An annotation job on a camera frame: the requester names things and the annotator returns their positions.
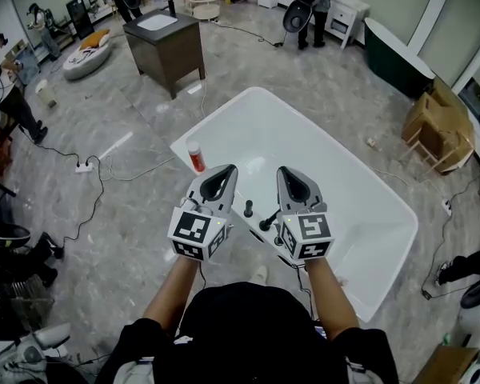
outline white nightstand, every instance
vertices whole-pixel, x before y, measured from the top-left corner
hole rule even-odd
[[[370,6],[360,0],[330,0],[326,31],[343,40],[342,50],[358,28]]]

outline drawer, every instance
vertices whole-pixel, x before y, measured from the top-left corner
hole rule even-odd
[[[349,25],[355,19],[355,12],[343,4],[333,4],[330,8],[332,19]]]

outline round table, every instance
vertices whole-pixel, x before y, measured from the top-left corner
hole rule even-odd
[[[220,0],[188,0],[192,16],[197,20],[211,20],[221,13]]]

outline bottle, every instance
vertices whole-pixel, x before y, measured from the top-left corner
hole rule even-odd
[[[186,144],[186,148],[189,151],[190,160],[192,161],[192,165],[194,165],[194,169],[197,172],[203,172],[206,165],[199,144],[196,141],[190,141]]]

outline trash can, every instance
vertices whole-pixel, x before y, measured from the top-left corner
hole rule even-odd
[[[57,104],[54,91],[48,87],[48,81],[42,80],[35,87],[35,93],[49,108]]]

